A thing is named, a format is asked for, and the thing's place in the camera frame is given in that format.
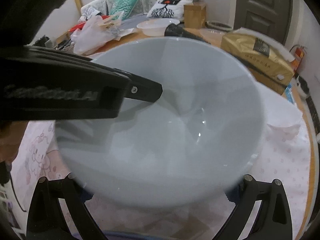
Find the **door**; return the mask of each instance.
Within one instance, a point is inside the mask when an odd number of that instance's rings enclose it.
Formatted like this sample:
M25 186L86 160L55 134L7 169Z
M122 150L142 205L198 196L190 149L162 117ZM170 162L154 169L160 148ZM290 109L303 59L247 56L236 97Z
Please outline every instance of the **door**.
M234 29L245 27L284 44L291 13L292 0L236 0Z

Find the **plastic bag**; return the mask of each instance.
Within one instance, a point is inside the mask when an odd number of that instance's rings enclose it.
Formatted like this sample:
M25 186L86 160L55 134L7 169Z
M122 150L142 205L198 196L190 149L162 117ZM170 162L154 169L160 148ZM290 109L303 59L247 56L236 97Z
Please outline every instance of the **plastic bag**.
M116 15L118 15L119 18L112 21L113 25L110 28L103 29L100 25L103 25L106 20L111 21L111 19L108 20L109 18L107 18L103 20L101 16L96 15L86 22L82 30L75 30L71 35L71 40L75 43L73 52L78 55L92 54L108 41L117 37L123 12L119 12Z

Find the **cardboard box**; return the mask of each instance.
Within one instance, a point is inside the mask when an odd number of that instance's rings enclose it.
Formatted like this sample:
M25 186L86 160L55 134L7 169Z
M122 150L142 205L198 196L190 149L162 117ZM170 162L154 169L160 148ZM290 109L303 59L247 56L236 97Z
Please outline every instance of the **cardboard box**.
M184 5L184 26L201 29L205 26L206 4L193 2Z
M256 80L280 95L290 83L294 71L277 49L251 35L227 33L221 48L239 59Z

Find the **white bowl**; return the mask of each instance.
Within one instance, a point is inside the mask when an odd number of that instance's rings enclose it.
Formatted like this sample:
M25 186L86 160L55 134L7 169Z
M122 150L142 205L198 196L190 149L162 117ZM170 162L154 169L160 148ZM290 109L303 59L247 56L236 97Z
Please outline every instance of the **white bowl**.
M250 72L186 38L133 41L96 63L162 84L151 104L124 99L115 119L56 124L60 152L92 192L129 206L170 207L230 188L257 157L264 111Z
M171 18L152 19L139 23L137 28L141 29L142 32L147 36L164 36L165 29L171 23L177 25L180 23L180 21Z

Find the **red fire extinguisher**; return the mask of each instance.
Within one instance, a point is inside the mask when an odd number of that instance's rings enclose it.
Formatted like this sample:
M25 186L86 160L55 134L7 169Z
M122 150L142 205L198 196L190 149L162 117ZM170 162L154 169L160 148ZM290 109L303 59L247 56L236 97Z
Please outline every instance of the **red fire extinguisher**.
M294 56L295 60L293 62L291 62L291 65L292 65L293 70L296 72L298 67L301 64L303 57L306 54L306 47L298 44L298 45L294 45L290 49L290 52L292 52L293 50L294 50L293 56Z

